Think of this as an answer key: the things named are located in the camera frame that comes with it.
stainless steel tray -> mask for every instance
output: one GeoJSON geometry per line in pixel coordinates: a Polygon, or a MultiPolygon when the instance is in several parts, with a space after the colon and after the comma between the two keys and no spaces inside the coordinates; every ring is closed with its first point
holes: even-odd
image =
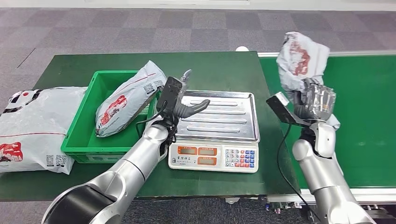
{"type": "Polygon", "coordinates": [[[178,139],[259,142],[255,98],[248,92],[186,91],[182,103],[211,102],[204,111],[177,126],[178,139]]]}

white ball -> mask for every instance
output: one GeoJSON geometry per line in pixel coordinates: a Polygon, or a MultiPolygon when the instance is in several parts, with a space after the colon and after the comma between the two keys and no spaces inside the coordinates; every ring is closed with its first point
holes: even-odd
{"type": "Polygon", "coordinates": [[[245,46],[237,47],[235,51],[249,51],[249,49],[245,46]]]}

green table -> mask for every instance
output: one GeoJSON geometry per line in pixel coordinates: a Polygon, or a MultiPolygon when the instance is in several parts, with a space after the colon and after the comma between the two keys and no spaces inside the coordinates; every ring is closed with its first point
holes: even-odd
{"type": "MultiPolygon", "coordinates": [[[[166,75],[180,77],[193,70],[189,89],[242,91],[255,95],[260,127],[259,170],[254,174],[172,170],[160,162],[138,197],[255,196],[289,194],[292,190],[276,168],[276,148],[282,131],[267,106],[269,90],[256,52],[202,52],[55,56],[34,86],[87,86],[97,70],[137,70],[148,60],[166,75]]],[[[297,186],[291,159],[283,149],[281,166],[297,186]]],[[[0,200],[52,200],[67,188],[104,172],[108,164],[75,164],[70,175],[49,171],[6,173],[0,176],[0,200]]]]}

orange display panel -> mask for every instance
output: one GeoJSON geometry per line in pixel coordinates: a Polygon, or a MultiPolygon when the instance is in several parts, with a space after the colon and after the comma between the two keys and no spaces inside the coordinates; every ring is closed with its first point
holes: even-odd
{"type": "Polygon", "coordinates": [[[217,159],[215,157],[198,157],[198,165],[215,166],[217,159]]]}
{"type": "Polygon", "coordinates": [[[198,155],[217,155],[217,148],[213,147],[200,147],[198,148],[198,155]]]}
{"type": "Polygon", "coordinates": [[[177,153],[179,153],[181,155],[196,155],[197,148],[191,147],[191,146],[178,146],[177,153]]]}

green plastic crate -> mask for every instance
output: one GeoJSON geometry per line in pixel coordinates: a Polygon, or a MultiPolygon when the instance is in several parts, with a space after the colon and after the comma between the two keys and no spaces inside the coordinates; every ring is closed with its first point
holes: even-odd
{"type": "MultiPolygon", "coordinates": [[[[95,133],[95,114],[100,104],[123,82],[137,73],[130,71],[97,71],[89,83],[76,116],[70,125],[61,150],[78,163],[115,163],[138,140],[135,124],[152,117],[157,97],[121,132],[98,138],[95,133]]],[[[139,125],[142,133],[144,125],[139,125]]]]}

